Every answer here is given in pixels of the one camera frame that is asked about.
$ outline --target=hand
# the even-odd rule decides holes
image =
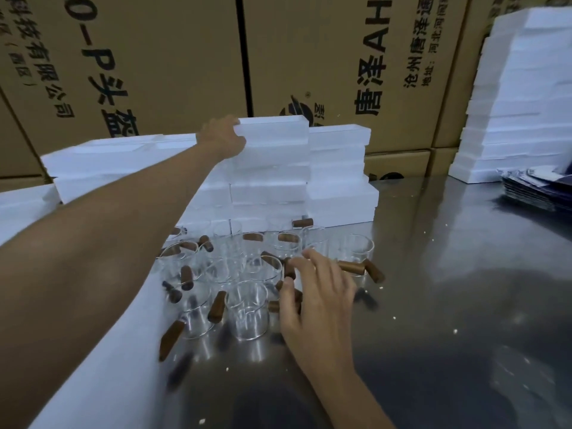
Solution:
[[[284,280],[280,291],[280,329],[286,344],[314,388],[332,377],[354,374],[351,314],[356,285],[337,262],[305,250],[305,259],[289,262],[301,275],[302,314],[294,302],[294,282]]]
[[[234,126],[240,121],[233,115],[222,119],[211,119],[197,134],[197,144],[209,145],[220,161],[237,156],[247,143],[243,136],[234,133]]]

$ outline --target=forearm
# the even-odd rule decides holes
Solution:
[[[354,371],[312,385],[335,429],[395,429]]]
[[[7,427],[27,425],[121,316],[218,160],[197,145],[61,207],[0,248]]]

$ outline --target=shiny table surface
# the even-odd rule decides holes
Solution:
[[[572,223],[499,200],[499,184],[374,186],[375,221],[330,231],[373,235],[386,280],[363,283],[354,356],[397,428],[572,427]],[[329,427],[276,315],[271,324],[251,342],[225,325],[180,340],[165,363],[163,426],[240,427],[233,415],[272,419],[286,406]]]

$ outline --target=metal table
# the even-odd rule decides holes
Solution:
[[[397,428],[572,427],[572,223],[499,201],[499,184],[374,185],[375,221],[331,231],[374,237],[386,280],[363,284],[354,356]],[[192,363],[171,375],[164,427],[228,427],[244,410],[283,422],[284,407],[302,421],[297,402],[328,427],[271,323],[252,342],[224,325],[182,341]]]

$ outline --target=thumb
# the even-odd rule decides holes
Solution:
[[[300,317],[296,309],[294,294],[294,280],[290,277],[284,279],[280,290],[280,331],[286,340],[287,336],[300,329]]]

